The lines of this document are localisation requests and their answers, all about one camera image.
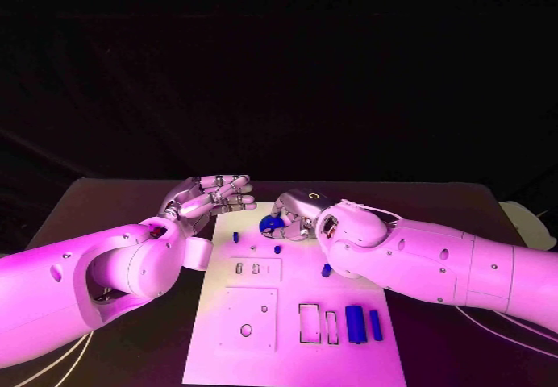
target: dark table surface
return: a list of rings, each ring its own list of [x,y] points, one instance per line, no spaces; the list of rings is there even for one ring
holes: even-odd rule
[[[158,214],[178,181],[81,179],[67,194],[29,248],[86,235]],[[520,234],[482,185],[256,181],[259,202],[290,188],[311,187],[400,214],[440,223],[484,238],[522,245]],[[201,236],[211,238],[214,222]],[[99,329],[64,386],[179,386],[204,273],[184,268],[169,293]],[[387,291],[401,364],[409,386],[558,385],[558,359],[492,335],[452,306],[420,302]],[[558,353],[558,345],[520,329],[494,312],[468,308],[501,333]],[[37,360],[0,370],[0,386],[16,385],[67,352],[71,344]],[[55,385],[80,351],[29,386]]]

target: blue shape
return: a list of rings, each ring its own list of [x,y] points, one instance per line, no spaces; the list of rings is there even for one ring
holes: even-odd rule
[[[373,333],[375,335],[375,341],[383,341],[384,337],[381,335],[381,319],[378,317],[378,310],[370,312],[370,321],[373,322]]]
[[[364,327],[364,308],[358,305],[345,307],[347,332],[349,343],[364,344],[367,340],[367,328]]]
[[[286,227],[286,222],[280,216],[274,218],[272,215],[269,215],[260,222],[260,232],[264,232],[266,229],[272,229],[273,231],[280,227]]]
[[[325,278],[328,278],[332,275],[332,270],[334,270],[332,266],[329,264],[325,264],[322,269],[322,276]]]

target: cable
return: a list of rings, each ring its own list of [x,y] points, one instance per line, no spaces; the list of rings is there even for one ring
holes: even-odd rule
[[[64,375],[64,378],[63,378],[61,381],[57,383],[55,387],[58,387],[58,386],[63,384],[63,382],[67,380],[67,377],[70,376],[70,373],[74,371],[74,368],[76,368],[76,366],[77,366],[78,363],[80,363],[81,357],[84,356],[84,352],[86,352],[86,350],[87,350],[87,346],[90,345],[90,341],[91,341],[91,338],[93,338],[93,337],[94,337],[94,333],[91,332],[91,333],[90,333],[90,338],[87,339],[87,342],[86,342],[84,349],[81,349],[81,354],[80,354],[78,358],[76,359],[74,365],[73,365],[73,367],[70,368],[67,374]]]
[[[514,320],[514,318],[511,318],[510,316],[507,316],[504,313],[501,312],[497,312],[495,313],[504,317],[508,321],[511,321],[514,324],[520,325],[522,328],[525,328],[528,331],[531,332],[535,332],[538,335],[541,335],[543,337],[546,337],[547,339],[551,339],[553,341],[556,341],[558,343],[558,339],[556,337],[553,337],[551,335],[547,335],[546,333],[543,333],[541,331],[538,331],[535,328],[531,328],[528,327],[524,323],[521,323],[520,321]]]
[[[556,355],[554,353],[550,353],[547,351],[544,351],[543,349],[538,349],[535,347],[533,347],[531,345],[527,345],[524,343],[521,343],[520,341],[511,339],[510,337],[507,337],[505,335],[501,335],[501,333],[495,332],[492,329],[489,329],[463,310],[459,306],[455,306],[459,310],[459,312],[486,330],[489,331],[491,333],[494,333],[497,336],[502,337],[505,340],[511,341],[512,343],[517,343],[518,345],[521,345],[522,347],[525,348],[530,348],[533,349],[534,351],[543,353],[544,355],[548,355],[551,357],[554,357],[556,359],[558,359],[558,355]]]
[[[35,378],[38,378],[65,358],[67,356],[74,352],[74,350],[78,348],[81,342],[86,340],[87,335],[84,335],[80,339],[80,341],[74,344],[74,347],[68,350],[68,352],[58,358],[58,360],[48,365],[32,377],[29,377],[19,385],[15,387],[22,387],[26,385]]]

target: robotic arm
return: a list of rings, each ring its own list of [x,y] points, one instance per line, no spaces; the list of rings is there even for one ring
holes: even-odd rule
[[[0,368],[52,351],[146,305],[181,268],[205,270],[210,216],[256,208],[249,176],[191,178],[159,215],[0,259]],[[96,288],[113,289],[96,294]]]
[[[558,332],[558,254],[336,202],[311,189],[279,197],[272,217],[282,211],[292,224],[262,233],[292,240],[315,236],[342,276],[367,277],[427,302],[501,311]]]

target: black backdrop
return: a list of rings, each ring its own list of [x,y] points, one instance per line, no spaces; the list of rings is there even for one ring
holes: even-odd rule
[[[556,204],[551,4],[270,3],[6,7],[5,250],[84,176],[472,181]]]

